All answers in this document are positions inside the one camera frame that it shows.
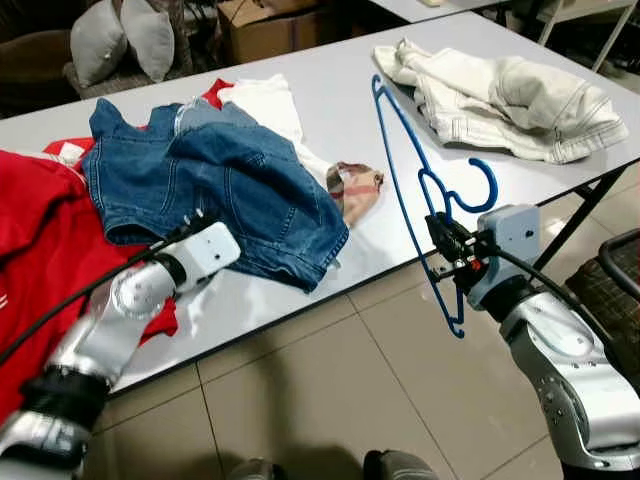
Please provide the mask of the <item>grey pillow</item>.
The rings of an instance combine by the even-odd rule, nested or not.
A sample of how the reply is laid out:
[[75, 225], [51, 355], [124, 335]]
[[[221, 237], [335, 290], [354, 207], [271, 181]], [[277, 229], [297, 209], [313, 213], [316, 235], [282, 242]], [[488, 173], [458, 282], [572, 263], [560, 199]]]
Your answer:
[[70, 29], [76, 83], [87, 88], [105, 81], [119, 67], [127, 38], [113, 0], [97, 0]]
[[147, 0], [122, 0], [119, 17], [125, 40], [142, 72], [154, 83], [165, 81], [177, 50], [169, 15]]

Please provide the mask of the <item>blue denim jeans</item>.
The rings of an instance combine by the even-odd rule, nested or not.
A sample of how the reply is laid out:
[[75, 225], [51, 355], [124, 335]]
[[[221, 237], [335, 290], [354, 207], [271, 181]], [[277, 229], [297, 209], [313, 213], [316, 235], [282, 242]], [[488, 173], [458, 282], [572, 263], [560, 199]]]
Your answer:
[[346, 246], [342, 212], [292, 142], [230, 102], [157, 106], [136, 127], [100, 99], [90, 129], [81, 165], [111, 243], [155, 243], [206, 212], [236, 238], [234, 271], [307, 293]]

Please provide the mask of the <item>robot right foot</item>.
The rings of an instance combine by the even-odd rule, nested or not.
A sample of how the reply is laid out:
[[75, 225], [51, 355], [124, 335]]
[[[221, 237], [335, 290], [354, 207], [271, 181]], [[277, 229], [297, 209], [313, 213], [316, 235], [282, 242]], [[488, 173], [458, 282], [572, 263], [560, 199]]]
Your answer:
[[416, 454], [369, 451], [362, 460], [361, 480], [440, 480], [440, 476]]

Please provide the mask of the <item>blue plastic hanger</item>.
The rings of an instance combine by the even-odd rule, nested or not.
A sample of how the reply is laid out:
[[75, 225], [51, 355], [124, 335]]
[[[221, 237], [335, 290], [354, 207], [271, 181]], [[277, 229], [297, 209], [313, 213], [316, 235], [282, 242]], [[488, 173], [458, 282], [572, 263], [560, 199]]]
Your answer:
[[486, 197], [480, 204], [470, 204], [470, 202], [463, 200], [461, 193], [458, 192], [457, 189], [449, 187], [448, 184], [444, 182], [444, 179], [440, 177], [440, 174], [433, 168], [433, 165], [431, 165], [425, 147], [422, 146], [419, 134], [417, 134], [415, 127], [412, 127], [408, 115], [404, 113], [404, 109], [398, 104], [396, 96], [390, 91], [390, 87], [387, 82], [384, 81], [383, 76], [380, 76], [380, 74], [371, 76], [370, 90], [372, 105], [374, 105], [375, 108], [375, 118], [378, 120], [381, 145], [383, 145], [384, 154], [385, 157], [387, 157], [387, 166], [390, 179], [392, 179], [392, 187], [394, 192], [396, 192], [396, 202], [399, 206], [399, 212], [401, 212], [404, 225], [406, 225], [407, 232], [410, 234], [410, 242], [413, 246], [413, 261], [417, 262], [420, 269], [428, 275], [431, 292], [433, 292], [436, 303], [438, 303], [439, 310], [442, 311], [445, 320], [445, 328], [449, 330], [449, 333], [451, 333], [454, 338], [463, 339], [466, 337], [465, 312], [463, 312], [463, 302], [466, 300], [466, 294], [461, 288], [454, 288], [454, 307], [448, 308], [442, 289], [439, 287], [439, 282], [435, 280], [435, 271], [429, 265], [428, 251], [425, 251], [424, 247], [422, 247], [422, 242], [419, 241], [419, 236], [417, 236], [417, 230], [415, 229], [415, 221], [413, 221], [410, 215], [410, 207], [408, 207], [408, 197], [410, 197], [410, 193], [408, 193], [406, 188], [401, 184], [401, 175], [399, 175], [397, 170], [393, 148], [390, 147], [390, 129], [387, 125], [384, 111], [390, 110], [394, 113], [394, 118], [401, 124], [402, 131], [406, 134], [408, 142], [410, 142], [413, 154], [415, 154], [417, 161], [419, 161], [419, 169], [413, 174], [413, 178], [415, 178], [417, 187], [419, 187], [420, 196], [425, 202], [426, 209], [428, 209], [428, 212], [422, 216], [422, 224], [424, 224], [426, 228], [428, 228], [428, 215], [431, 214], [431, 212], [444, 212], [444, 214], [454, 219], [453, 211], [456, 209], [463, 212], [470, 212], [470, 214], [480, 214], [480, 212], [493, 210], [495, 205], [497, 205], [499, 193], [497, 175], [495, 175], [486, 161], [479, 159], [479, 157], [470, 157], [470, 159], [467, 160], [467, 164], [474, 166], [474, 168], [480, 170], [480, 173], [483, 173], [488, 192], [486, 192]]

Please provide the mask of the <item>dark wicker chair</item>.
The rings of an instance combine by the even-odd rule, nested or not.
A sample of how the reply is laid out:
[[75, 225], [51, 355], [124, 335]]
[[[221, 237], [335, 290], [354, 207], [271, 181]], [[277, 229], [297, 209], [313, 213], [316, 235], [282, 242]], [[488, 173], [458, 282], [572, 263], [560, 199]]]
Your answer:
[[640, 233], [632, 229], [600, 244], [566, 282], [630, 358], [639, 356], [639, 280]]

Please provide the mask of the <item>white denim trousers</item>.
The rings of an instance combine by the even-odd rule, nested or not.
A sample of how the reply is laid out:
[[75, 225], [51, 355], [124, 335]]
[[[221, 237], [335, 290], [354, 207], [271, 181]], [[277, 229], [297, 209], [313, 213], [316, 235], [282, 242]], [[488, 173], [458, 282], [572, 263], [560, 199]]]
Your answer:
[[521, 56], [428, 51], [403, 38], [376, 46], [372, 60], [390, 81], [410, 88], [413, 105], [444, 143], [562, 165], [628, 138], [603, 88]]

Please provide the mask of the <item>printed brown cardboard box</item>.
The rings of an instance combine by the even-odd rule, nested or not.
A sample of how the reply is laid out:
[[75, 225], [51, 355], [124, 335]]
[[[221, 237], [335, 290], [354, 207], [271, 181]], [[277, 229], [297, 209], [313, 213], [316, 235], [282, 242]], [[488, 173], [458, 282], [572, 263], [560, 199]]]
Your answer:
[[221, 0], [223, 52], [234, 64], [328, 44], [335, 36], [329, 0]]

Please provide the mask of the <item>white folded garment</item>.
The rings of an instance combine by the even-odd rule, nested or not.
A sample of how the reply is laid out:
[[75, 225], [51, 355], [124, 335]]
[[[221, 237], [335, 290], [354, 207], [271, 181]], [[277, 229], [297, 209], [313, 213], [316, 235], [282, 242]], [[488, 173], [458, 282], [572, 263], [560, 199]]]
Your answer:
[[266, 79], [238, 79], [237, 82], [220, 79], [206, 96], [211, 104], [219, 106], [232, 102], [257, 123], [291, 142], [298, 163], [321, 187], [326, 187], [330, 163], [325, 163], [306, 145], [305, 129], [294, 105], [291, 83], [284, 74], [276, 73]]

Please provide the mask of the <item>beige plaid cloth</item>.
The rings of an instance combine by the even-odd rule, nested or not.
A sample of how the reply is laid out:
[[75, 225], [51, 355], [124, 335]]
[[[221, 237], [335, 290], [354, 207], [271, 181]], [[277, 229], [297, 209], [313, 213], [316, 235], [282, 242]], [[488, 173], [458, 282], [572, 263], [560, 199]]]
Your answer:
[[384, 182], [383, 172], [365, 164], [337, 163], [325, 174], [326, 188], [342, 212], [347, 227], [355, 227], [375, 206]]

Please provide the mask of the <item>red garment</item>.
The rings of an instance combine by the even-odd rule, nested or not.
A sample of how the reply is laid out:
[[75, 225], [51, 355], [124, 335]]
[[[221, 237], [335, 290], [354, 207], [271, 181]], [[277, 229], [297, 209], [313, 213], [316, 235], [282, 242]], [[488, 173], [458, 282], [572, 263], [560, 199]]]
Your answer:
[[[0, 353], [60, 302], [145, 250], [111, 244], [72, 166], [0, 150]], [[0, 364], [0, 425], [76, 324], [86, 298], [52, 316]]]

